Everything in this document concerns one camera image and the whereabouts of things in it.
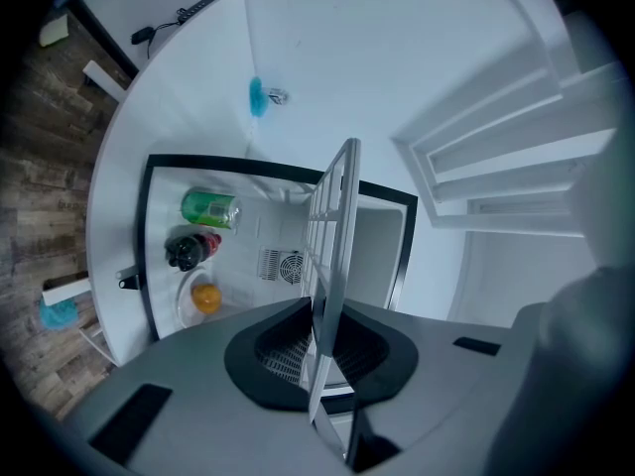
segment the orange fruit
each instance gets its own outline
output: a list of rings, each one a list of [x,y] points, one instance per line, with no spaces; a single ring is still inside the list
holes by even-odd
[[[222,303],[222,293],[213,284],[199,284],[191,290],[191,301],[202,313],[215,313]]]

